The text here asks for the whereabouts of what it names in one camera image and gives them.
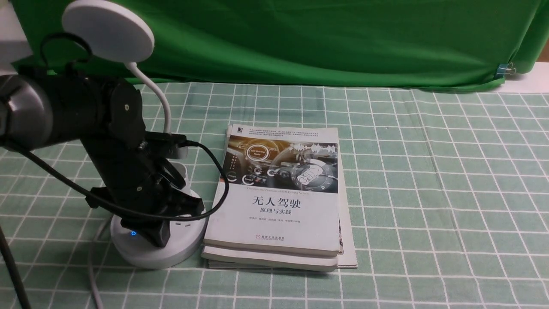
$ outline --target publisher logo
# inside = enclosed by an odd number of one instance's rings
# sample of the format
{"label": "publisher logo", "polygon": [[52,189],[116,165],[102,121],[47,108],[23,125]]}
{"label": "publisher logo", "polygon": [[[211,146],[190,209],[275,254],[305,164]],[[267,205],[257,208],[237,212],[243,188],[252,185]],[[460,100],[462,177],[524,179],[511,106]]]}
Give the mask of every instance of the publisher logo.
{"label": "publisher logo", "polygon": [[283,236],[274,236],[274,235],[256,235],[255,239],[284,241]]}

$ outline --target black pole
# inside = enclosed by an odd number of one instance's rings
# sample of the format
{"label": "black pole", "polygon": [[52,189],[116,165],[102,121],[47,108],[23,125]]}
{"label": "black pole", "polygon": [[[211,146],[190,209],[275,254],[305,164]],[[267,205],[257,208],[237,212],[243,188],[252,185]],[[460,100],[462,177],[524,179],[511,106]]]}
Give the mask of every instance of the black pole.
{"label": "black pole", "polygon": [[8,267],[9,276],[12,279],[13,287],[15,288],[15,293],[23,309],[31,309],[31,304],[29,303],[29,298],[25,292],[25,287],[23,286],[23,281],[21,281],[21,276],[17,271],[17,266],[13,260],[12,252],[9,249],[8,242],[5,239],[4,232],[2,232],[2,227],[0,227],[0,252],[4,257],[5,265]]}

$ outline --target grid pattern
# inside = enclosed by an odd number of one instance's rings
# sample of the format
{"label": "grid pattern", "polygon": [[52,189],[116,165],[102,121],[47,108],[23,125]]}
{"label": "grid pattern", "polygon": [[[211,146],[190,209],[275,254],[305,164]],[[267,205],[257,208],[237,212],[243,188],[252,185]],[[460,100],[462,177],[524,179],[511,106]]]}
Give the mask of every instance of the grid pattern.
{"label": "grid pattern", "polygon": [[[170,269],[143,271],[105,235],[94,265],[106,308],[549,307],[549,95],[161,88],[172,130],[218,158],[229,123],[339,128],[359,266],[322,275],[214,270],[196,252]],[[147,128],[161,131],[158,100],[148,89],[142,95]],[[84,187],[101,184],[78,142],[35,153]],[[195,149],[183,162],[192,189],[211,204],[214,165]],[[35,308],[94,307],[86,253],[107,216],[0,150],[0,224]],[[0,307],[18,307],[5,267]]]}

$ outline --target book title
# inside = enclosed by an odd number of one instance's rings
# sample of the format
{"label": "book title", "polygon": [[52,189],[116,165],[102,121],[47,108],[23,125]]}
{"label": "book title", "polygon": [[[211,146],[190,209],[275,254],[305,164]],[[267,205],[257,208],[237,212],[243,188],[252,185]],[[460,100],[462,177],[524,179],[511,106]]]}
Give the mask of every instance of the book title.
{"label": "book title", "polygon": [[295,208],[301,208],[301,201],[297,198],[265,198],[263,196],[254,196],[252,205],[265,206],[260,207],[259,212],[276,213],[276,214],[292,214]]}

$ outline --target white wall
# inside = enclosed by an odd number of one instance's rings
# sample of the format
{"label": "white wall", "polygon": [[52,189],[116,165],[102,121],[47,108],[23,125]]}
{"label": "white wall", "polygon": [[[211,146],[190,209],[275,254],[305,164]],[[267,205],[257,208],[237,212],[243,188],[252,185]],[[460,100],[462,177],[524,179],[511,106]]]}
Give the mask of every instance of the white wall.
{"label": "white wall", "polygon": [[0,0],[0,75],[15,72],[10,63],[32,55],[21,24],[8,0]]}

